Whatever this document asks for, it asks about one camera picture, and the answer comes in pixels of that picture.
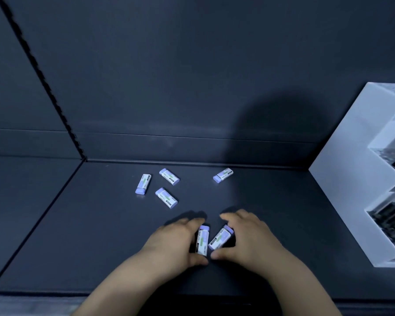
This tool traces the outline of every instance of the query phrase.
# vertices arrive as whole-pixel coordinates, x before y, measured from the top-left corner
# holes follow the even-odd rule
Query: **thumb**
[[[196,265],[207,265],[208,259],[197,253],[189,253],[189,267]]]
[[[213,260],[230,260],[235,261],[235,247],[219,248],[211,253]]]

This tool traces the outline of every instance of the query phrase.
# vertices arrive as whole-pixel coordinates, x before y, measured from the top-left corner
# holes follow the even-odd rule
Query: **white shelf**
[[[395,187],[372,149],[395,148],[395,84],[367,83],[310,172],[375,267],[395,267],[395,246],[368,211]]]

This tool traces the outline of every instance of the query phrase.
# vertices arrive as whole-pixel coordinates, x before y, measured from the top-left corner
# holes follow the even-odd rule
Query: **right hand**
[[[213,260],[229,260],[256,274],[267,277],[275,265],[291,255],[272,234],[268,225],[253,214],[239,209],[236,213],[223,213],[234,230],[235,247],[220,248],[211,253]]]

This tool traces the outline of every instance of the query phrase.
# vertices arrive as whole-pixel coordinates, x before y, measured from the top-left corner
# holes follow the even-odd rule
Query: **eraser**
[[[136,194],[145,195],[148,184],[151,181],[151,174],[143,174],[141,181],[139,182],[138,188],[136,189]]]
[[[168,192],[163,188],[160,188],[158,191],[156,191],[155,195],[158,196],[170,209],[172,209],[178,203],[178,201],[168,194]]]
[[[208,252],[209,226],[201,225],[197,231],[195,253],[206,256]]]
[[[221,228],[221,230],[218,232],[218,234],[216,234],[216,236],[208,245],[208,247],[213,251],[222,247],[226,243],[226,241],[231,238],[233,234],[234,231],[228,225],[224,225]]]
[[[227,177],[233,175],[232,169],[226,168],[222,172],[219,172],[217,175],[214,176],[214,180],[217,183],[221,183],[223,180],[225,180]]]
[[[168,169],[160,170],[160,174],[163,176],[163,178],[169,181],[171,185],[176,185],[180,181],[180,179],[173,173],[171,173]]]

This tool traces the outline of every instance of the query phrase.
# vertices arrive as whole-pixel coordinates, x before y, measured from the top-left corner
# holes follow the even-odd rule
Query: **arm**
[[[151,294],[187,268],[207,265],[206,257],[189,253],[205,219],[180,219],[158,228],[139,253],[117,267],[72,316],[136,315]]]
[[[241,209],[221,214],[234,229],[236,246],[211,254],[264,277],[278,297],[285,316],[339,316],[341,313],[309,268],[287,251],[268,226]]]

